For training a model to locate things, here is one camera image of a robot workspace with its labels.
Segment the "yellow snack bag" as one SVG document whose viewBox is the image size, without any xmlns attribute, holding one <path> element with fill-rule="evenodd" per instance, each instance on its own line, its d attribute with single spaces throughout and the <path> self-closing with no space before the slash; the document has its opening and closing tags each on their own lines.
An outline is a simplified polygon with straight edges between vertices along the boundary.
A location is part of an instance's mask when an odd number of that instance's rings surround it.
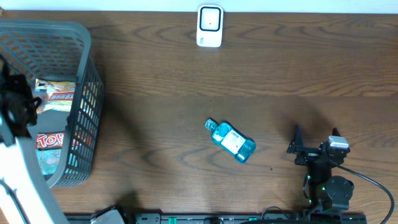
<svg viewBox="0 0 398 224">
<path fill-rule="evenodd" d="M 48 110 L 70 112 L 75 87 L 75 82 L 56 82 L 36 79 L 33 94 L 42 100 L 36 112 L 38 114 Z"/>
</svg>

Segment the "teal mouthwash bottle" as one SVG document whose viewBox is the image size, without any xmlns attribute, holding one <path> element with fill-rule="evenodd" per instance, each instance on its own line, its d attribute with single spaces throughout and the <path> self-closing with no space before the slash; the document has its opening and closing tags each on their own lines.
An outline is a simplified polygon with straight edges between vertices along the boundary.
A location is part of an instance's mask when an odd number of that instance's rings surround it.
<svg viewBox="0 0 398 224">
<path fill-rule="evenodd" d="M 256 150 L 256 143 L 240 133 L 230 123 L 217 123 L 209 118 L 204 127 L 211 132 L 212 141 L 229 152 L 239 163 L 245 164 Z"/>
</svg>

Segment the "light blue wipes pack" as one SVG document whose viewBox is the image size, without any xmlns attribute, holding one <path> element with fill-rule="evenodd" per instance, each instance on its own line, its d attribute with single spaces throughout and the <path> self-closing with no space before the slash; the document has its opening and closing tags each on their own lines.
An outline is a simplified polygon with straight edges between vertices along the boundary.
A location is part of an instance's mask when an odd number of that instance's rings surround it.
<svg viewBox="0 0 398 224">
<path fill-rule="evenodd" d="M 53 175 L 60 162 L 61 149 L 36 150 L 37 160 L 43 175 Z"/>
</svg>

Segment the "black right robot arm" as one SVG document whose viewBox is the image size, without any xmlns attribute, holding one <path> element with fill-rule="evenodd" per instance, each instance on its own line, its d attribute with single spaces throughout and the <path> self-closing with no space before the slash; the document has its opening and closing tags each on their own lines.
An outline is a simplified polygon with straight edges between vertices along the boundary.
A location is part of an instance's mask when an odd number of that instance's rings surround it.
<svg viewBox="0 0 398 224">
<path fill-rule="evenodd" d="M 349 209 L 354 185 L 352 181 L 333 175 L 331 171 L 344 163 L 349 152 L 346 138 L 341 136 L 336 128 L 318 147 L 306 147 L 300 127 L 295 126 L 287 153 L 296 155 L 296 165 L 307 167 L 307 179 L 303 190 L 306 198 L 312 201 L 313 212 L 339 214 Z"/>
</svg>

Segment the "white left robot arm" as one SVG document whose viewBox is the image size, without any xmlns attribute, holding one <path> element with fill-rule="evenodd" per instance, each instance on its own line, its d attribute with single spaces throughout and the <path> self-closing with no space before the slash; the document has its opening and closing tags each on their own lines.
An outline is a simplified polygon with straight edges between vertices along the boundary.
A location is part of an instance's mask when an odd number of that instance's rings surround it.
<svg viewBox="0 0 398 224">
<path fill-rule="evenodd" d="M 41 104 L 23 74 L 1 59 L 1 210 L 9 223 L 68 223 L 47 185 L 29 126 Z"/>
</svg>

